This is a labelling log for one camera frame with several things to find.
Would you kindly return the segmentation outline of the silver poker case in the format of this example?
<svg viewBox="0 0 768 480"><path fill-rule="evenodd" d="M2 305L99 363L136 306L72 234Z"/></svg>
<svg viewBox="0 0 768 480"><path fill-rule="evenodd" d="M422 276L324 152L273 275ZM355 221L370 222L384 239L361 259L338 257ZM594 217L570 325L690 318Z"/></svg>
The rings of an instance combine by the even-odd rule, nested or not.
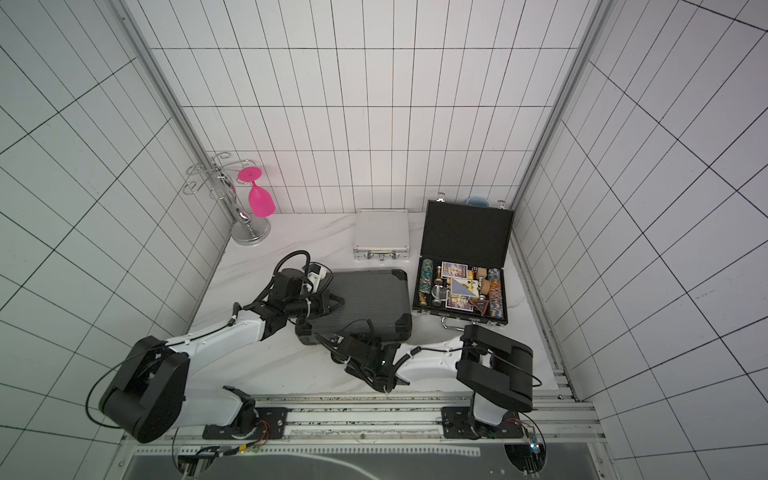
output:
<svg viewBox="0 0 768 480"><path fill-rule="evenodd" d="M353 255L357 260L407 260L410 234L406 210L362 210L356 215Z"/></svg>

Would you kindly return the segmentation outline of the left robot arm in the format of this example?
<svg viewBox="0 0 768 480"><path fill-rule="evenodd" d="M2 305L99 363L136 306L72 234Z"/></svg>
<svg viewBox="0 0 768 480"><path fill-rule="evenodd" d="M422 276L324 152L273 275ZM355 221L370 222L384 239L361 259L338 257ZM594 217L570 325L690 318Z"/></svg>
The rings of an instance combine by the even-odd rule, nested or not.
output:
<svg viewBox="0 0 768 480"><path fill-rule="evenodd" d="M192 426L212 427L236 439L255 435L261 419L252 396L234 386L199 389L188 382L293 320L338 309L344 300L330 292L332 281L332 271L319 263L287 268L275 273L253 302L235 303L230 316L213 326L168 340L147 336L137 341L105 388L99 411L141 443L172 428Z"/></svg>

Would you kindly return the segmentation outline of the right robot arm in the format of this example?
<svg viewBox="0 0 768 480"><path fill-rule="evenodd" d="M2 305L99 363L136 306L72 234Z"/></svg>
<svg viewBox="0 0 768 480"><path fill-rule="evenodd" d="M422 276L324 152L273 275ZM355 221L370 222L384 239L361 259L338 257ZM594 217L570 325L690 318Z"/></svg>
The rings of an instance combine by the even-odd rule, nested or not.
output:
<svg viewBox="0 0 768 480"><path fill-rule="evenodd" d="M471 324L458 336L426 345L383 343L369 334L317 334L317 342L345 371L378 393L420 381L453 379L472 391L471 413L498 426L509 413L533 411L533 350L491 329Z"/></svg>

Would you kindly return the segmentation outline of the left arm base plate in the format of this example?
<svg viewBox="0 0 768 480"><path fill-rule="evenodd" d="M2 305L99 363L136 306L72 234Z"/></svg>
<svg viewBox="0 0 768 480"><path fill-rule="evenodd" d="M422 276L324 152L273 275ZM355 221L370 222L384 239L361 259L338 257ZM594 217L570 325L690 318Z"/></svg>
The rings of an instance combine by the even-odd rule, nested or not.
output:
<svg viewBox="0 0 768 480"><path fill-rule="evenodd" d="M279 440L284 436L290 410L284 407L255 407L226 426L207 425L205 440Z"/></svg>

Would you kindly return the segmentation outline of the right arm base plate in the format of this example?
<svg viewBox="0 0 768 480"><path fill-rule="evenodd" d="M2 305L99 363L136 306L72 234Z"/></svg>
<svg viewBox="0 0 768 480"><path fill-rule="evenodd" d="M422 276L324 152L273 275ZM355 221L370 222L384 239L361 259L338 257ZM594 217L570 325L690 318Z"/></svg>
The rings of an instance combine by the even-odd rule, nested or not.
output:
<svg viewBox="0 0 768 480"><path fill-rule="evenodd" d="M498 425L476 419L469 407L443 407L441 426L446 439L522 439L524 431L516 412L507 411Z"/></svg>

